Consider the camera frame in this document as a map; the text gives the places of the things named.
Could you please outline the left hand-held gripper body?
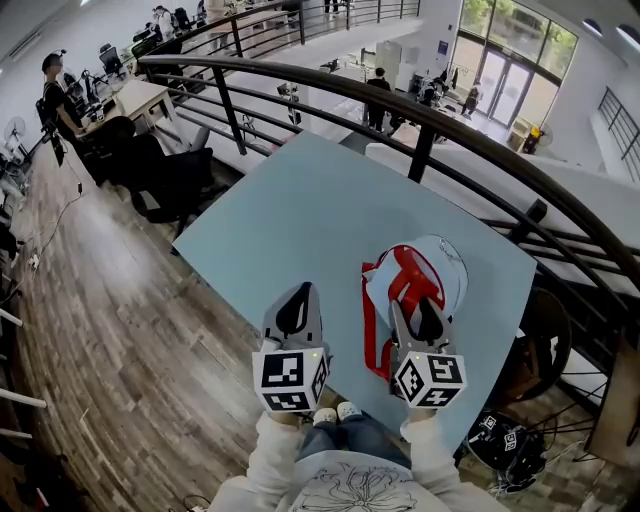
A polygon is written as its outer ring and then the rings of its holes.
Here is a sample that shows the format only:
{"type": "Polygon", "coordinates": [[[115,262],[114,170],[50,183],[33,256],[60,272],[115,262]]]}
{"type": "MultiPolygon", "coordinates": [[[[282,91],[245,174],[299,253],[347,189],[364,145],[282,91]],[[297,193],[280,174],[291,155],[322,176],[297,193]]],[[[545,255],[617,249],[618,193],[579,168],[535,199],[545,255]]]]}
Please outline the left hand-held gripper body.
{"type": "Polygon", "coordinates": [[[264,340],[252,354],[254,391],[271,413],[308,413],[316,410],[330,373],[326,344],[283,349],[264,340]]]}

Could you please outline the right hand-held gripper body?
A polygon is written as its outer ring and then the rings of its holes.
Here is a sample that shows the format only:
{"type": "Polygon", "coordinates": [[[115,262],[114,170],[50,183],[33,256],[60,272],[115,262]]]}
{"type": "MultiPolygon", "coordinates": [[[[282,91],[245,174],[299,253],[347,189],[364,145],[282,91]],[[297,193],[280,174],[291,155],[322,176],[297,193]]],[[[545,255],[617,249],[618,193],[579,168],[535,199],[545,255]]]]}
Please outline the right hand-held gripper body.
{"type": "Polygon", "coordinates": [[[467,385],[462,355],[391,349],[391,394],[409,408],[447,408],[467,385]]]}

